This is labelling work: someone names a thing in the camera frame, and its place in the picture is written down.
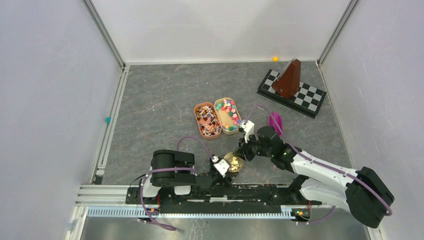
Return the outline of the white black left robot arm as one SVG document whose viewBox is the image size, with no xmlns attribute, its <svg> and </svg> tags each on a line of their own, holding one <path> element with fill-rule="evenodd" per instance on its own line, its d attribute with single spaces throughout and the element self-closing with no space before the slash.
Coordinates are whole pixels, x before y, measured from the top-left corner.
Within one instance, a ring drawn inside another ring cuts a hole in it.
<svg viewBox="0 0 424 240">
<path fill-rule="evenodd" d="M 142 178 L 138 197 L 145 204 L 153 203 L 162 188 L 171 188 L 177 196 L 189 195 L 195 190 L 230 187 L 244 165 L 234 152 L 224 157 L 212 155 L 209 171 L 197 173 L 195 155 L 175 150 L 157 150 L 153 153 L 149 172 Z"/>
</svg>

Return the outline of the gold round lid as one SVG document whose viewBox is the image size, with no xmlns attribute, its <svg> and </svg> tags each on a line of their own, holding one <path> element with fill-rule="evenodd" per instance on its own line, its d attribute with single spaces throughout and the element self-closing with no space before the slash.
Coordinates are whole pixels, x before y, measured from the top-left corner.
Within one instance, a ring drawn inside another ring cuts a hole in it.
<svg viewBox="0 0 424 240">
<path fill-rule="evenodd" d="M 228 152 L 224 159 L 229 163 L 228 171 L 230 173 L 238 173 L 244 166 L 244 160 L 240 157 L 238 153 Z"/>
</svg>

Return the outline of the beige tray of star candies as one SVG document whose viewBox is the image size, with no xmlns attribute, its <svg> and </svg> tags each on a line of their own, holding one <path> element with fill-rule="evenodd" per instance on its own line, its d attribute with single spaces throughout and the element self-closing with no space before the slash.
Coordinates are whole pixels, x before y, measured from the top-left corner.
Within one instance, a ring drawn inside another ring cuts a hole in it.
<svg viewBox="0 0 424 240">
<path fill-rule="evenodd" d="M 214 102 L 214 107 L 221 122 L 222 132 L 226 135 L 238 133 L 243 119 L 235 101 L 230 97 L 220 98 Z"/>
</svg>

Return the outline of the magenta plastic scoop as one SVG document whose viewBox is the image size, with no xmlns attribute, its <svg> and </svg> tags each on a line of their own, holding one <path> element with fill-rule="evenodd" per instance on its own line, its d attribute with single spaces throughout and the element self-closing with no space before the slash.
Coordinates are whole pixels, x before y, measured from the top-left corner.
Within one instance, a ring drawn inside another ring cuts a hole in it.
<svg viewBox="0 0 424 240">
<path fill-rule="evenodd" d="M 269 116 L 268 123 L 277 132 L 278 136 L 282 136 L 283 122 L 281 116 L 277 112 L 272 112 Z"/>
</svg>

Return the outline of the orange tray of lollipops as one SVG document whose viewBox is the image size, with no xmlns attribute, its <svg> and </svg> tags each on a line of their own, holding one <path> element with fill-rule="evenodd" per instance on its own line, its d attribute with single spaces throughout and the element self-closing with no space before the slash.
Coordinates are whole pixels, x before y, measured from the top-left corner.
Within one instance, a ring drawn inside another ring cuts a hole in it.
<svg viewBox="0 0 424 240">
<path fill-rule="evenodd" d="M 194 107 L 193 111 L 202 138 L 213 140 L 222 134 L 222 124 L 218 118 L 218 112 L 212 103 L 199 103 Z"/>
</svg>

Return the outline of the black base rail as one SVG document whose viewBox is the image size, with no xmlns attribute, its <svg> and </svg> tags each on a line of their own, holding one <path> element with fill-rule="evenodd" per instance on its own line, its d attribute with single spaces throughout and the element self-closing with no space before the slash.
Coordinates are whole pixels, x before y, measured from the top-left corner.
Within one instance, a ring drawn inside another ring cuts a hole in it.
<svg viewBox="0 0 424 240">
<path fill-rule="evenodd" d="M 305 199 L 298 190 L 278 184 L 235 184 L 231 187 L 195 187 L 188 195 L 177 195 L 163 187 L 154 197 L 143 197 L 149 208 L 159 206 L 162 214 L 274 214 L 281 206 L 319 206 L 320 201 Z"/>
</svg>

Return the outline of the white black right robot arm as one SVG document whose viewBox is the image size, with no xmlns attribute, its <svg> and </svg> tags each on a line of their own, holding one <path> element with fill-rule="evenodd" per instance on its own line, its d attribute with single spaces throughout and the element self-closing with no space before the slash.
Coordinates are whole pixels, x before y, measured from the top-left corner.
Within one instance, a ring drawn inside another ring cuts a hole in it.
<svg viewBox="0 0 424 240">
<path fill-rule="evenodd" d="M 373 229 L 384 217 L 392 215 L 390 207 L 395 197 L 373 169 L 364 166 L 357 170 L 329 163 L 284 142 L 271 126 L 261 127 L 257 132 L 254 126 L 248 121 L 238 128 L 243 136 L 237 153 L 245 161 L 256 156 L 270 158 L 278 169 L 297 174 L 288 191 L 293 203 L 327 203 L 346 210 Z"/>
</svg>

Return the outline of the brown wooden metronome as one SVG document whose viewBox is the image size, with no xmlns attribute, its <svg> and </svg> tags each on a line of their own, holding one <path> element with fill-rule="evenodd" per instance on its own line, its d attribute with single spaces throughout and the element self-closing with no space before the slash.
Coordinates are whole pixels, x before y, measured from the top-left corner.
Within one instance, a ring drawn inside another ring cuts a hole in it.
<svg viewBox="0 0 424 240">
<path fill-rule="evenodd" d="M 302 62 L 297 58 L 293 58 L 285 66 L 283 72 L 279 74 L 272 89 L 284 99 L 292 98 L 299 90 L 301 79 Z"/>
</svg>

